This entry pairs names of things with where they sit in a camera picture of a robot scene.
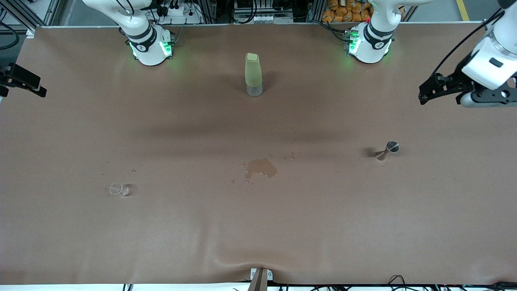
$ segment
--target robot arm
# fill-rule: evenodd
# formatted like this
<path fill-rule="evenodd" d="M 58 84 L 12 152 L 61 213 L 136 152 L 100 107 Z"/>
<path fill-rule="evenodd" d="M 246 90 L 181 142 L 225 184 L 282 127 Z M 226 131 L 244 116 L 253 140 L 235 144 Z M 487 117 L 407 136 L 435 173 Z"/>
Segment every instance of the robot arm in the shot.
<path fill-rule="evenodd" d="M 120 1 L 131 4 L 131 11 Z M 140 9 L 152 0 L 83 0 L 84 4 L 113 19 L 129 39 L 133 55 L 144 65 L 154 66 L 172 57 L 171 32 L 159 25 L 151 25 Z"/>
<path fill-rule="evenodd" d="M 357 31 L 353 43 L 346 50 L 363 63 L 373 64 L 388 53 L 391 36 L 402 19 L 398 5 L 423 5 L 432 0 L 369 0 L 374 12 L 369 23 L 362 22 L 352 31 Z"/>
<path fill-rule="evenodd" d="M 458 63 L 452 74 L 433 74 L 420 86 L 418 98 L 422 105 L 461 93 L 456 101 L 464 107 L 517 106 L 517 35 L 513 31 L 517 28 L 517 0 L 498 1 L 504 14 L 472 53 Z"/>

